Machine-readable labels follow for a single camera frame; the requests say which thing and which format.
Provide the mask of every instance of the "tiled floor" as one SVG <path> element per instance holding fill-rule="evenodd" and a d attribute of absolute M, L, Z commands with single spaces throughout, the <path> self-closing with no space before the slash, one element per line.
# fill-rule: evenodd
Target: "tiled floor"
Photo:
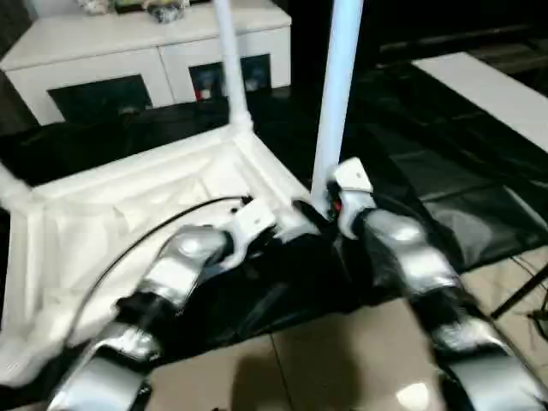
<path fill-rule="evenodd" d="M 548 248 L 520 258 L 537 271 L 548 262 Z M 529 278 L 507 260 L 468 273 L 464 282 L 490 312 Z M 548 343 L 523 315 L 543 297 L 537 289 L 498 324 L 548 383 Z M 331 315 L 165 366 L 152 383 L 149 411 L 444 409 L 424 337 L 403 301 Z"/>

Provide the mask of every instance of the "black plastic sheet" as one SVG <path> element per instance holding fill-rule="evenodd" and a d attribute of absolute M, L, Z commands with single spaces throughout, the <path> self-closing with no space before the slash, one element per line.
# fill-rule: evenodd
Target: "black plastic sheet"
<path fill-rule="evenodd" d="M 320 97 L 319 87 L 247 96 L 256 134 L 307 186 Z M 225 101 L 204 101 L 86 126 L 54 124 L 3 137 L 0 159 L 39 185 L 227 121 Z M 360 157 L 377 192 L 421 216 L 459 272 L 547 243 L 532 214 L 548 215 L 548 154 L 411 65 L 356 76 L 342 148 L 342 159 Z M 0 218 L 4 266 L 8 223 Z M 374 261 L 365 253 L 357 258 L 362 261 L 351 261 L 345 273 L 330 243 L 307 236 L 205 284 L 182 319 L 181 327 L 193 332 L 167 360 L 396 295 L 372 287 Z M 39 396 L 39 384 L 25 392 Z"/>

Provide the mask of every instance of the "white metal frame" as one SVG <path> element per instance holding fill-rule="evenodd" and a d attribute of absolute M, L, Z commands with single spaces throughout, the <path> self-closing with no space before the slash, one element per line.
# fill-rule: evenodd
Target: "white metal frame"
<path fill-rule="evenodd" d="M 92 279 L 138 234 L 176 211 L 207 198 L 251 194 L 267 200 L 277 214 L 284 238 L 311 229 L 291 206 L 293 198 L 306 199 L 309 193 L 253 133 L 229 0 L 214 0 L 214 4 L 229 97 L 227 126 L 37 188 L 26 187 L 0 166 L 0 201 L 11 216 L 0 334 L 0 384 L 16 386 L 32 380 L 58 352 L 74 310 Z M 135 207 L 136 194 L 148 189 L 152 197 L 162 197 L 164 192 L 156 193 L 157 188 L 174 184 L 176 195 L 163 203 L 167 209 L 163 206 L 149 212 L 139 204 Z M 219 223 L 229 218 L 233 205 L 219 203 L 182 221 Z M 67 216 L 87 222 L 84 225 L 94 231 L 103 220 L 108 223 L 113 212 L 121 213 L 130 223 L 135 213 L 146 214 L 144 223 L 143 218 L 136 218 L 135 230 L 123 239 L 117 237 L 116 230 L 105 231 L 104 237 L 108 238 L 104 241 L 115 237 L 113 249 L 105 250 L 102 241 L 90 242 L 86 231 L 72 232 L 74 237 L 64 242 L 53 235 L 62 224 L 66 225 Z M 164 237 L 143 245 L 133 262 L 129 258 L 113 271 L 85 310 L 72 343 L 91 337 L 110 318 L 113 301 L 133 288 L 139 270 L 144 270 L 162 238 L 173 229 L 168 228 L 162 233 Z M 87 250 L 101 257 L 88 258 Z M 57 261 L 61 258 L 65 265 Z M 83 264 L 84 271 L 74 272 Z"/>

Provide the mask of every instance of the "white cabinet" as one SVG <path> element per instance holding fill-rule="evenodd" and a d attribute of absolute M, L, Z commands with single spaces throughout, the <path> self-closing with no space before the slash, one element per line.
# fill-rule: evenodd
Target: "white cabinet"
<path fill-rule="evenodd" d="M 287 86 L 290 17 L 270 0 L 232 0 L 231 7 L 241 56 L 266 56 L 268 86 Z M 140 76 L 140 93 L 147 94 L 146 101 L 150 102 L 138 109 L 194 101 L 197 87 L 189 70 L 209 63 L 220 66 L 222 60 L 213 5 L 202 3 L 187 9 L 183 19 L 166 25 L 157 24 L 146 13 L 38 19 L 0 62 L 0 68 L 39 123 L 45 125 L 74 120 L 63 117 L 69 111 L 67 106 L 93 113 L 94 104 L 111 98 L 108 87 L 114 81 L 108 86 L 97 83 L 129 76 Z M 51 94 L 60 88 L 65 92 L 64 108 Z M 77 101 L 72 99 L 73 92 L 84 95 L 86 104 L 73 104 Z M 206 92 L 201 97 L 208 97 Z M 86 108 L 88 100 L 92 100 L 90 110 Z M 132 106 L 130 101 L 117 103 L 118 110 L 126 103 Z"/>
<path fill-rule="evenodd" d="M 269 56 L 271 86 L 288 86 L 291 83 L 289 42 L 289 27 L 280 27 L 238 36 L 238 51 L 241 57 Z M 189 68 L 222 61 L 219 39 L 160 47 L 160 54 L 176 103 L 196 100 Z"/>
<path fill-rule="evenodd" d="M 21 68 L 6 74 L 42 125 L 64 120 L 48 91 L 66 86 L 140 75 L 152 107 L 174 102 L 156 47 Z"/>

